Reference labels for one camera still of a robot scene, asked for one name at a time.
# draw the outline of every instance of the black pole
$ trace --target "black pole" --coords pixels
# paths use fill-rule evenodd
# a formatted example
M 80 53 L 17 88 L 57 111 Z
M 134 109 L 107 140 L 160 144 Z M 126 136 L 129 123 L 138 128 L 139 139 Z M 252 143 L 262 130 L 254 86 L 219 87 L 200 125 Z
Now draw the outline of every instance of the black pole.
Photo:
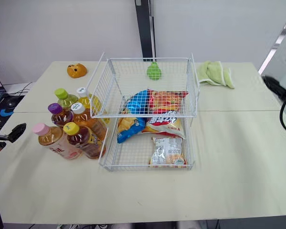
M 151 26 L 149 23 L 149 0 L 134 0 L 137 12 L 139 34 L 141 40 L 142 55 L 144 58 L 152 58 Z

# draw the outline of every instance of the green towel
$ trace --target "green towel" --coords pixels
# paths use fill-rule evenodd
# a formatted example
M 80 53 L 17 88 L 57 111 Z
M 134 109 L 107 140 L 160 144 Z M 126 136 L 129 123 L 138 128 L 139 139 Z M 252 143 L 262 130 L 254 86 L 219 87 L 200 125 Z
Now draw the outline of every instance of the green towel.
M 220 61 L 206 61 L 201 64 L 198 68 L 198 79 L 200 83 L 235 88 L 231 78 L 231 70 L 223 68 Z

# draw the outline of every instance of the table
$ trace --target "table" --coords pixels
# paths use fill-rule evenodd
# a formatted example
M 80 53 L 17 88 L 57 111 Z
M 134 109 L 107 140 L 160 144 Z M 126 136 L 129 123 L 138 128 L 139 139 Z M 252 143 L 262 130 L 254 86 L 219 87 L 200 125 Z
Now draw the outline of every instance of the table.
M 191 127 L 196 161 L 190 171 L 108 172 L 97 161 L 84 156 L 63 160 L 38 144 L 32 126 L 51 124 L 51 115 L 32 106 L 26 110 L 26 104 L 40 101 L 36 95 L 43 85 L 36 82 L 1 131 L 9 133 L 27 123 L 17 142 L 0 152 L 4 222 L 90 224 L 286 215 L 286 131 L 274 101 L 263 111 L 199 111 Z M 62 86 L 72 88 L 66 82 Z
M 53 62 L 38 79 L 33 89 L 22 99 L 15 112 L 48 112 L 48 105 L 57 101 L 54 91 L 60 87 L 77 95 L 76 89 L 86 86 L 97 62 L 81 62 L 89 71 L 87 75 L 77 79 L 67 75 L 67 66 L 73 63 L 76 62 Z M 280 104 L 267 89 L 252 63 L 223 63 L 223 66 L 231 68 L 236 89 L 212 85 L 201 86 L 199 111 L 280 110 Z M 102 62 L 91 83 L 91 93 L 100 78 L 103 67 Z

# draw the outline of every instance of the orange toy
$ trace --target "orange toy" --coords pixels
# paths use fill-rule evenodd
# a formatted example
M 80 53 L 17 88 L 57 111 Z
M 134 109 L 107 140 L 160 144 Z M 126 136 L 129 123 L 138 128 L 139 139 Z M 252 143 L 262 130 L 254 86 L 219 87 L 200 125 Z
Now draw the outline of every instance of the orange toy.
M 70 64 L 67 68 L 67 73 L 72 78 L 79 78 L 87 74 L 87 69 L 81 63 Z

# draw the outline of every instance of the snack bag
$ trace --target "snack bag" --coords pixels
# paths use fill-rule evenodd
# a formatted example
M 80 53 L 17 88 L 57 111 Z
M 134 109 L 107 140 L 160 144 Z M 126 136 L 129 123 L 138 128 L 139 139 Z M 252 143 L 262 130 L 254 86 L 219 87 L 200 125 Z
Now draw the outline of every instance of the snack bag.
M 118 143 L 142 131 L 145 128 L 145 118 L 125 117 L 120 118 L 118 123 Z
M 159 133 L 162 135 L 178 136 L 185 139 L 184 128 L 180 118 L 176 118 L 176 111 L 169 111 L 166 115 L 173 117 L 152 117 L 146 122 L 142 133 Z
M 148 90 L 149 109 L 153 114 L 163 114 L 167 111 L 179 111 L 180 103 L 187 94 L 187 91 L 157 92 Z
M 182 154 L 182 138 L 153 137 L 155 151 L 150 159 L 150 165 L 186 165 Z
M 144 114 L 147 110 L 147 103 L 147 90 L 141 91 L 129 99 L 123 114 Z M 142 131 L 145 128 L 145 124 L 145 118 L 120 118 L 118 122 L 118 143 L 122 143 L 127 138 Z

